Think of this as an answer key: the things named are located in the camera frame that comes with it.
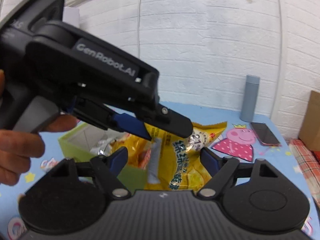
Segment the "person's left hand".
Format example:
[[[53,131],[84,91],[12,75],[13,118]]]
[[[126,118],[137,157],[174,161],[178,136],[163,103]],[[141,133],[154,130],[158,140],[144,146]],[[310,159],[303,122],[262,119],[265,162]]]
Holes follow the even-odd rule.
[[[45,132],[66,132],[77,125],[77,119],[71,115],[60,115],[45,129]],[[31,158],[40,158],[45,144],[39,134],[15,132],[1,129],[1,184],[14,186],[20,175],[28,172]]]

